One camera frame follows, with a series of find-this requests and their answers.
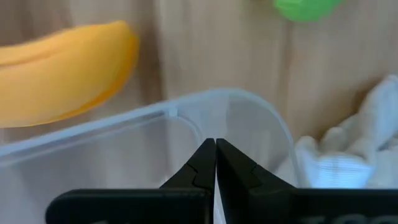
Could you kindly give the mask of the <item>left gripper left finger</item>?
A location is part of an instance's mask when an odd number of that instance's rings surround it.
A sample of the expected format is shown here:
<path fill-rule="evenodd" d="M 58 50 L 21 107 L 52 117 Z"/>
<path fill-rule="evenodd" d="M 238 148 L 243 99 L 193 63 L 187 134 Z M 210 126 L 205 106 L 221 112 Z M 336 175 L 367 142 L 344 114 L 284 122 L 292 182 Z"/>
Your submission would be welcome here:
<path fill-rule="evenodd" d="M 76 189 L 54 198 L 45 221 L 76 223 L 212 223 L 216 143 L 206 139 L 158 189 Z"/>

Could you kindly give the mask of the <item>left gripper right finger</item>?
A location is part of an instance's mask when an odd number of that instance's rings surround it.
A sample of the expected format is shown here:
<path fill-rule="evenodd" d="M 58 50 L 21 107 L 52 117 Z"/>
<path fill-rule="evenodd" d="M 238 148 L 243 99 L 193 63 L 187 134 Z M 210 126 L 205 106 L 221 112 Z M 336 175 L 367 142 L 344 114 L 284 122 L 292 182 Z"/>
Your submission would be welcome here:
<path fill-rule="evenodd" d="M 227 223 L 397 223 L 396 190 L 299 189 L 217 139 Z"/>

